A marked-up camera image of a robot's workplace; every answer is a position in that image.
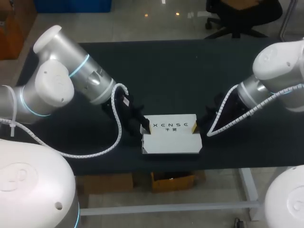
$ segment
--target small hole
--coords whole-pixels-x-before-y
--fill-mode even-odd
[[[60,202],[55,203],[55,208],[57,210],[62,210],[62,204]]]

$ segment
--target white box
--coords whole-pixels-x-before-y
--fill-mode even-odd
[[[179,154],[199,153],[202,141],[199,133],[192,133],[195,114],[146,115],[150,120],[151,134],[142,127],[142,153]]]

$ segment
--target gray floor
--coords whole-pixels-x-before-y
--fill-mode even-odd
[[[281,0],[281,3],[285,12],[289,0]],[[303,10],[304,4],[299,3],[287,27],[287,36],[301,37],[304,34]],[[198,39],[216,31],[216,28],[205,30],[204,11],[205,0],[166,0],[166,4],[162,4],[162,0],[114,0],[111,13],[39,14],[19,59],[0,61],[0,82],[2,85],[15,85],[30,47],[52,25],[61,25],[77,42]],[[255,29],[276,37],[282,19]],[[274,169],[252,170],[258,190],[261,191]],[[188,191],[153,194],[145,188],[136,188],[129,193],[92,195],[89,207],[243,200],[244,194],[235,170],[210,170],[206,173],[207,182],[197,184]],[[267,227],[262,221],[249,222],[247,210],[242,209],[95,216],[86,218],[84,227],[230,228],[234,217],[245,220],[248,228]]]

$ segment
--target black office chair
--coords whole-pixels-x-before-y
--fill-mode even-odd
[[[243,10],[237,10],[220,0],[207,0],[206,11],[219,16],[219,19],[207,18],[206,29],[212,28],[212,22],[218,24],[220,28],[225,28],[205,39],[214,39],[227,34],[232,34],[232,38],[240,38],[241,34],[258,38],[267,37],[253,30],[252,27],[275,21],[283,14],[278,0],[261,0],[258,5]]]

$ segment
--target blue storage box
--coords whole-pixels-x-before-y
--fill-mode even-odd
[[[112,0],[34,0],[38,13],[106,13]]]

